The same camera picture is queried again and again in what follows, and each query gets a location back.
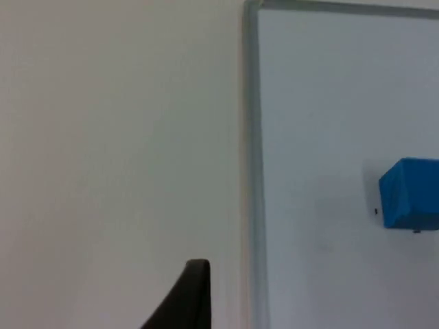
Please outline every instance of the blue cube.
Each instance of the blue cube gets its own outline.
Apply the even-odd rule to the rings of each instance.
[[[384,226],[439,230],[439,160],[403,158],[379,180]]]

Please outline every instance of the white surface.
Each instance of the white surface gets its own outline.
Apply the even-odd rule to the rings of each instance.
[[[439,233],[385,230],[378,178],[439,158],[439,21],[262,10],[272,329],[433,329]]]
[[[0,1],[0,328],[138,328],[192,257],[241,326],[241,2]]]

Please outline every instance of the black object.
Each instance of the black object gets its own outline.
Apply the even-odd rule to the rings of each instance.
[[[211,329],[211,318],[211,266],[193,259],[141,329]]]

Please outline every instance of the white wall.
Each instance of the white wall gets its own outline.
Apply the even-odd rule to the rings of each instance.
[[[240,19],[0,1],[0,327],[138,328],[197,257],[241,326]]]

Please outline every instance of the blue block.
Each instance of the blue block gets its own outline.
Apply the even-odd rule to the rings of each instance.
[[[439,230],[439,160],[403,158],[379,190],[385,227]]]

